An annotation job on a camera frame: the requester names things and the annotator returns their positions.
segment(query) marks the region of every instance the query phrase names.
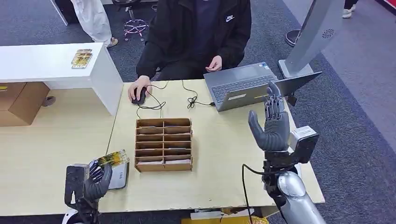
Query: card holder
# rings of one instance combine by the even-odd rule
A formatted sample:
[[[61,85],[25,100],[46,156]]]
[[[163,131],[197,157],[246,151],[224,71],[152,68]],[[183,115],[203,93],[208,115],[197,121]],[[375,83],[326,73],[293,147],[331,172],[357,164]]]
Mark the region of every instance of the card holder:
[[[136,120],[135,168],[139,172],[191,171],[188,118]]]

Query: chair leg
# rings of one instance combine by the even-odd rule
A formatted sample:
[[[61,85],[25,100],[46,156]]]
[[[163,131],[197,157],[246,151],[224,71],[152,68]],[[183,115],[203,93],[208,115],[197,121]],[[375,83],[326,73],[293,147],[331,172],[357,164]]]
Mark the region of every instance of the chair leg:
[[[134,10],[132,9],[132,7],[128,8],[128,12],[129,12],[129,16],[131,17],[131,20],[135,21]]]
[[[137,20],[134,17],[134,12],[132,7],[128,8],[129,16],[131,20],[125,22],[124,24],[124,40],[128,41],[130,34],[139,34],[141,41],[144,41],[143,35],[141,34],[149,25],[144,20]]]

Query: cable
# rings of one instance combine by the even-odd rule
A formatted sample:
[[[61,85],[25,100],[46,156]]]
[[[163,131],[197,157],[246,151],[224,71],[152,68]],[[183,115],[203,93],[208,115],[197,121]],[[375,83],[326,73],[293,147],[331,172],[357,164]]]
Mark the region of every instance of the cable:
[[[188,101],[187,109],[192,109],[192,108],[194,108],[194,107],[195,107],[195,104],[201,104],[201,105],[205,105],[205,106],[214,106],[214,102],[211,102],[210,104],[204,104],[204,103],[198,102],[198,101],[197,101],[197,99],[198,99],[198,93],[195,92],[194,90],[190,90],[190,89],[185,88],[183,80],[182,80],[182,86],[183,86],[183,88],[184,88],[185,90],[195,93],[195,96],[194,96],[194,97],[187,98],[187,101]]]
[[[168,85],[168,83],[169,83],[169,81],[166,82],[165,86],[162,87],[162,88],[158,87],[158,86],[155,86],[155,85],[151,85],[151,84],[147,85],[146,87],[153,86],[153,87],[156,87],[159,90],[163,90]],[[163,101],[162,103],[160,103],[160,101],[153,94],[151,94],[147,89],[146,89],[146,92],[157,101],[158,105],[157,106],[140,106],[140,104],[138,104],[139,108],[137,108],[137,110],[136,110],[137,117],[139,119],[141,119],[141,117],[139,116],[139,113],[138,113],[139,109],[151,109],[151,110],[155,110],[155,111],[160,110],[160,118],[162,118],[162,115],[163,115],[162,108],[163,108],[163,106],[165,106],[166,101]]]
[[[245,163],[242,164],[242,185],[243,185],[243,193],[245,194],[245,200],[246,200],[246,208],[247,208],[247,213],[249,214],[249,220],[250,220],[250,224],[253,224],[253,220],[252,220],[252,214],[250,213],[250,206],[249,206],[249,201],[248,201],[248,195],[246,193],[246,187],[245,187],[245,175],[244,175],[244,168],[246,167],[248,170],[250,170],[252,173],[254,174],[258,174],[258,175],[269,175],[269,174],[276,174],[276,173],[280,173],[280,172],[285,172],[290,170],[291,168],[293,168],[293,166],[290,167],[286,167],[282,170],[278,170],[278,171],[274,171],[274,172],[259,172],[259,171],[255,171],[252,168],[248,167]]]

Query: shoe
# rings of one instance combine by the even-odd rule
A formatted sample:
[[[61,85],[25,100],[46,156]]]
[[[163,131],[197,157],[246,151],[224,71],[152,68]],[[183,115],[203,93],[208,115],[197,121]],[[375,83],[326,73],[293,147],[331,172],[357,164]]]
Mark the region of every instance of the shoe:
[[[107,46],[107,48],[111,48],[112,46],[117,45],[117,43],[118,43],[117,38],[112,37],[111,43]]]
[[[352,10],[344,8],[344,13],[342,14],[342,18],[348,19],[352,16]]]

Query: white desk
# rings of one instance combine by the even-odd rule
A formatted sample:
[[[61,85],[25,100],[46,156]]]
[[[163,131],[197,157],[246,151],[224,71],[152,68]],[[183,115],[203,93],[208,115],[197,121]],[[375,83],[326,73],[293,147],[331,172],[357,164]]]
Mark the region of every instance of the white desk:
[[[78,49],[92,49],[85,69],[71,69]],[[93,88],[115,115],[123,87],[104,43],[72,43],[0,47],[0,83],[41,81],[50,89]]]

